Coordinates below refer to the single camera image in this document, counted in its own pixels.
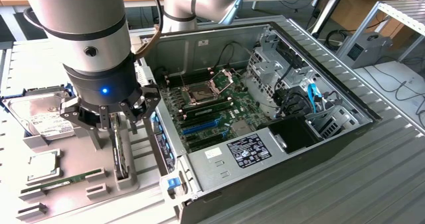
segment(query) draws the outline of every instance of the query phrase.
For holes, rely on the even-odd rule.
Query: green circuit board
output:
[[[199,82],[180,87],[161,87],[160,92],[167,108],[172,115],[173,123],[180,134],[180,139],[189,152],[204,149],[217,143],[239,137],[232,129],[232,124],[244,120],[251,131],[255,131],[257,126],[268,121],[263,110],[256,105],[256,101],[247,91],[243,80],[233,74],[233,83],[229,85],[229,79],[225,74],[219,74],[213,78],[215,86],[221,91],[228,85],[228,88],[216,96],[207,94],[205,83]],[[187,119],[183,116],[181,110],[196,109],[196,105],[189,105],[193,94],[209,107],[199,109],[196,112],[187,112]],[[201,114],[200,117],[188,118],[191,115]],[[184,134],[184,131],[192,127],[197,128],[205,122],[216,121],[215,127],[201,129],[191,134]]]

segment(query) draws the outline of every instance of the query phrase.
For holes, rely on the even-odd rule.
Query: hard drive label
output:
[[[228,143],[227,145],[241,168],[272,157],[257,134]]]
[[[44,137],[49,137],[73,130],[68,120],[59,116],[59,112],[40,113],[29,118],[29,121]]]

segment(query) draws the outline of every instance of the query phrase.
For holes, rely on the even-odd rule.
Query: floor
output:
[[[252,2],[244,2],[243,8],[237,13],[237,17],[249,18],[271,15],[284,15],[286,18],[292,18],[302,27],[305,27],[313,12],[310,3],[312,0],[263,1],[257,3],[257,10],[252,10]],[[131,7],[125,9],[131,29],[140,29],[153,26],[155,21],[157,20],[157,12],[155,7]],[[21,13],[19,13],[16,16],[29,40],[45,38],[44,32],[35,28],[24,20]],[[314,21],[316,18],[312,18],[309,26],[313,25]],[[324,39],[329,31],[336,29],[342,29],[342,27],[333,20],[329,20],[318,39]],[[408,45],[414,41],[416,38],[417,36],[413,36],[410,38],[410,42],[408,42]],[[0,18],[0,42],[11,40],[13,40],[13,36],[7,28],[3,19]],[[406,47],[402,47],[396,51],[390,51],[388,55],[392,57],[397,57],[408,48],[408,45]],[[406,57],[405,63],[422,77],[425,77],[425,41],[422,41],[422,43],[412,51],[412,53]]]

